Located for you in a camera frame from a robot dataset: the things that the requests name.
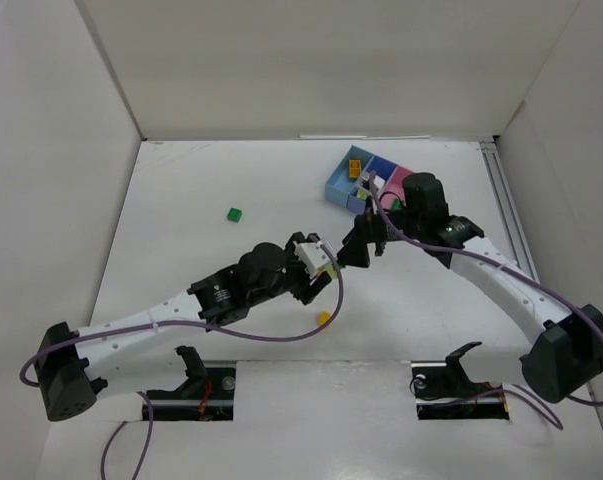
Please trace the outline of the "yellow rounded lego brick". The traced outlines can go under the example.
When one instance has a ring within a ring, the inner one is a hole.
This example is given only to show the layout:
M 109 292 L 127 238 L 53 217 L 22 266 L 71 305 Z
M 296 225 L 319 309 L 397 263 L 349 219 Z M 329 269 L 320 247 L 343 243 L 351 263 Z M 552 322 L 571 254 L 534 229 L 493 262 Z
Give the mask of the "yellow rounded lego brick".
M 362 163 L 360 159 L 348 160 L 348 178 L 356 180 L 362 173 Z

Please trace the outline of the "dark green sloped lego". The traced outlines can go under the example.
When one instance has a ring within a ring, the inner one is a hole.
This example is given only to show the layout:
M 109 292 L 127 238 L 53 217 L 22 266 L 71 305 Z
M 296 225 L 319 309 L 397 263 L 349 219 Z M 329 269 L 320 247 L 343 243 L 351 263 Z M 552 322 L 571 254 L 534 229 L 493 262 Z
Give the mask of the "dark green sloped lego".
M 227 212 L 226 218 L 230 222 L 238 223 L 241 220 L 242 215 L 243 215 L 243 212 L 241 209 L 232 207 Z

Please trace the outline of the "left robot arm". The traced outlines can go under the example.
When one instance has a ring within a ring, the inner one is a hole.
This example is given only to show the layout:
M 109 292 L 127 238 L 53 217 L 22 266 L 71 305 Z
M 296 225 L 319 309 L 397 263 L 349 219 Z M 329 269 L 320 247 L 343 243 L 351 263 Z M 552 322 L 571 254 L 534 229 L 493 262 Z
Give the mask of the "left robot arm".
M 237 263 L 147 310 L 95 327 L 49 327 L 31 363 L 48 420 L 69 420 L 109 396 L 196 392 L 208 374 L 185 343 L 191 329 L 226 333 L 254 307 L 285 294 L 307 305 L 332 281 L 328 270 L 335 263 L 326 240 L 297 232 L 283 247 L 256 245 Z

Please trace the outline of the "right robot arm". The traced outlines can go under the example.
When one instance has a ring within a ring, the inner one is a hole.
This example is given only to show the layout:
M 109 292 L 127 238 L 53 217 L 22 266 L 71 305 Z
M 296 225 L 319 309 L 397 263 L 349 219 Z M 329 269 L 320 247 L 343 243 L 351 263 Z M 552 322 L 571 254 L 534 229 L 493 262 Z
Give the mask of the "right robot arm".
M 477 287 L 529 343 L 523 349 L 481 350 L 477 341 L 459 347 L 442 365 L 422 368 L 428 394 L 462 397 L 486 382 L 525 384 L 556 404 L 572 399 L 603 373 L 601 312 L 591 305 L 574 306 L 508 262 L 480 227 L 450 214 L 442 183 L 433 174 L 407 176 L 396 210 L 383 207 L 374 173 L 368 173 L 364 185 L 366 207 L 342 241 L 342 265 L 367 268 L 372 254 L 380 256 L 387 243 L 403 240 Z

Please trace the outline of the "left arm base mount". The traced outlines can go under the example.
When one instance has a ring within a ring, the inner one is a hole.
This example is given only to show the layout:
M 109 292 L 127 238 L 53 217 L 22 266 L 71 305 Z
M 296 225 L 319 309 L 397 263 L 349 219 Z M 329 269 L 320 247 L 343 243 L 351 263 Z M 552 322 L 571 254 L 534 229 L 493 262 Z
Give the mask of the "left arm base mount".
M 225 422 L 234 418 L 237 363 L 204 362 L 191 346 L 179 346 L 185 379 L 172 389 L 146 392 L 152 408 L 142 407 L 142 419 L 156 422 Z

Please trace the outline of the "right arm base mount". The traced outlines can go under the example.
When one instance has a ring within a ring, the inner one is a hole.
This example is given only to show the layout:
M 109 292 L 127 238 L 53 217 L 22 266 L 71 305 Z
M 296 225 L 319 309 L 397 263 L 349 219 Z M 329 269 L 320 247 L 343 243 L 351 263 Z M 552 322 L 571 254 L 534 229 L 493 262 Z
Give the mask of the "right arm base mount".
M 460 359 L 480 342 L 457 348 L 441 361 L 413 361 L 409 389 L 419 420 L 509 420 L 505 395 L 471 381 Z

